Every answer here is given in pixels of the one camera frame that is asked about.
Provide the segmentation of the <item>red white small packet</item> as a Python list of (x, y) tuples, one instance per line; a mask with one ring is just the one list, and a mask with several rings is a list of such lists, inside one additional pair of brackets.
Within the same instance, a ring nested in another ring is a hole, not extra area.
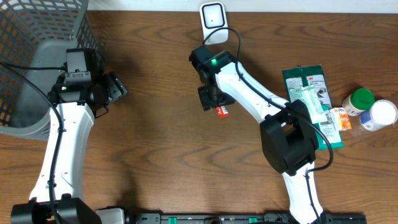
[(219, 107), (217, 107), (217, 108), (216, 108), (216, 111), (217, 111), (218, 116), (219, 116), (220, 118), (225, 118), (225, 117), (229, 116), (229, 112), (228, 112), (228, 110), (226, 109), (225, 106), (219, 106)]

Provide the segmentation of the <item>green white package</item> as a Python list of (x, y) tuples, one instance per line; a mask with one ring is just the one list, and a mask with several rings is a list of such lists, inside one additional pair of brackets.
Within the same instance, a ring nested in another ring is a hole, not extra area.
[(301, 89), (303, 86), (314, 86), (320, 105), (327, 117), (326, 121), (317, 123), (315, 126), (326, 136), (333, 149), (344, 147), (341, 134), (339, 131), (335, 130), (330, 115), (332, 103), (322, 66), (312, 65), (306, 67), (295, 67), (283, 70), (282, 75), (290, 102), (293, 102), (294, 100), (290, 95), (291, 89)]

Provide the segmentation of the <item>pale green wipes packet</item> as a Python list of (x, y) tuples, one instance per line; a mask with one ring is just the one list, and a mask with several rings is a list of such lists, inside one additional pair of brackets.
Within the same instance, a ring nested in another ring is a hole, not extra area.
[(306, 105), (313, 124), (327, 121), (326, 114), (313, 85), (301, 86), (298, 89), (291, 88), (289, 95), (291, 101), (300, 100)]

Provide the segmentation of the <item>orange small box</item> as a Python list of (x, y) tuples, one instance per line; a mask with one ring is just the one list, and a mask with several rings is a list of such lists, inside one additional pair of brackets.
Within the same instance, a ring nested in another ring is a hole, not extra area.
[(349, 116), (344, 108), (332, 108), (329, 112), (336, 131), (347, 131), (352, 129)]

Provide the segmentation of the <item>green lid jar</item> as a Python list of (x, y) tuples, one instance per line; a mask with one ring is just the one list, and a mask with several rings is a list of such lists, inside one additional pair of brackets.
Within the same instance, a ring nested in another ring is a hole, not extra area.
[(374, 102), (375, 97), (370, 90), (359, 88), (343, 100), (342, 107), (349, 116), (357, 116), (370, 109)]

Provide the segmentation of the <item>white jar blue label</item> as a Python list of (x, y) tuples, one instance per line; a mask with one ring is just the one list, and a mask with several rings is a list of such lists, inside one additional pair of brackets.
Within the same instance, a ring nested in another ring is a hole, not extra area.
[(377, 131), (397, 121), (397, 107), (388, 100), (377, 100), (359, 119), (365, 130)]

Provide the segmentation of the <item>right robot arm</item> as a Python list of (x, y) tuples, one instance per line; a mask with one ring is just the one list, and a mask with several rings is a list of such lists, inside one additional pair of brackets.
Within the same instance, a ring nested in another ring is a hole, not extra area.
[(205, 45), (192, 50), (189, 62), (203, 87), (198, 89), (205, 111), (225, 113), (238, 102), (258, 123), (262, 151), (268, 163), (282, 174), (290, 200), (290, 213), (298, 223), (324, 223), (314, 172), (320, 130), (310, 121), (306, 105), (281, 98), (248, 74), (228, 51), (213, 54)]

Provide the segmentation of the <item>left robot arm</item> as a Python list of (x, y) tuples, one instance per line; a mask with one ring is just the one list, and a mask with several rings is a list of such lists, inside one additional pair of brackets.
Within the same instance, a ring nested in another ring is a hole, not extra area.
[(66, 68), (48, 94), (50, 133), (44, 162), (27, 203), (14, 205), (12, 223), (128, 223), (119, 207), (92, 210), (83, 200), (86, 146), (97, 111), (127, 93), (119, 77), (104, 73), (94, 49), (68, 49)]

